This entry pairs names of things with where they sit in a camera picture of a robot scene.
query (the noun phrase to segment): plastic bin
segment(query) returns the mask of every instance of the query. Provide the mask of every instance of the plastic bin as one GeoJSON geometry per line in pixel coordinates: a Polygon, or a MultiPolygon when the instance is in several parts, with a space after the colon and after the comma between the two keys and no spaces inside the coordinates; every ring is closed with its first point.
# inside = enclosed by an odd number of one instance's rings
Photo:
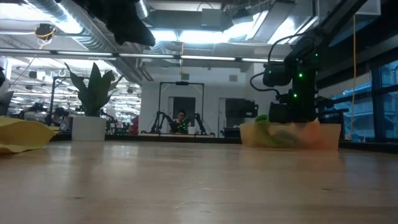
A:
{"type": "Polygon", "coordinates": [[[249,147],[337,150],[340,124],[244,123],[240,125],[242,144],[249,147]]]}

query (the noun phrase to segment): yellow bag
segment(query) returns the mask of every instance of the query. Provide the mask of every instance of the yellow bag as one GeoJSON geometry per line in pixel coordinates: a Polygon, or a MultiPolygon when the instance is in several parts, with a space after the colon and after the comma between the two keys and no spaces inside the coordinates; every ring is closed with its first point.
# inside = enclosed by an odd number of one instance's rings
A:
{"type": "Polygon", "coordinates": [[[43,148],[55,135],[36,121],[0,118],[0,154],[43,148]]]}

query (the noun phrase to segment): desk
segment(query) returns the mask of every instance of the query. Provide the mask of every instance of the desk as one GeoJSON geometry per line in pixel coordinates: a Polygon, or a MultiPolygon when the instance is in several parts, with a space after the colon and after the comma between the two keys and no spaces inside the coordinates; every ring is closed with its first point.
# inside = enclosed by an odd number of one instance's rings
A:
{"type": "Polygon", "coordinates": [[[0,157],[0,223],[396,223],[398,156],[55,142],[0,157]]]}

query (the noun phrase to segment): ventilation pipe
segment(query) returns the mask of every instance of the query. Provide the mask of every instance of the ventilation pipe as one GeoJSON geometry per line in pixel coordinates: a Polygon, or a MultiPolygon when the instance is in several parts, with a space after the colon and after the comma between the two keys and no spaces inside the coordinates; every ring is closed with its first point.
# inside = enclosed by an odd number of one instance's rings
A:
{"type": "Polygon", "coordinates": [[[146,0],[134,0],[136,5],[137,16],[139,19],[145,19],[149,15],[148,2],[146,0]]]}
{"type": "MultiPolygon", "coordinates": [[[[93,24],[83,9],[71,0],[56,3],[54,0],[24,0],[34,9],[47,14],[59,29],[69,34],[80,34],[73,37],[89,51],[114,52],[113,46],[103,33],[93,24]]],[[[118,58],[110,62],[119,71],[125,74],[129,82],[140,83],[142,77],[136,69],[132,69],[123,59],[118,58]]]]}

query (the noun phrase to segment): red object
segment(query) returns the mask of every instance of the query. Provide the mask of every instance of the red object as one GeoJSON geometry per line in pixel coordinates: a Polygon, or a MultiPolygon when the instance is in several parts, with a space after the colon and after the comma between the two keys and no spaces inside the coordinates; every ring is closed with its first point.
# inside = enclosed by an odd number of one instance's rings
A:
{"type": "Polygon", "coordinates": [[[139,116],[136,116],[134,119],[131,120],[131,127],[130,127],[130,132],[133,135],[138,135],[138,120],[139,116]]]}

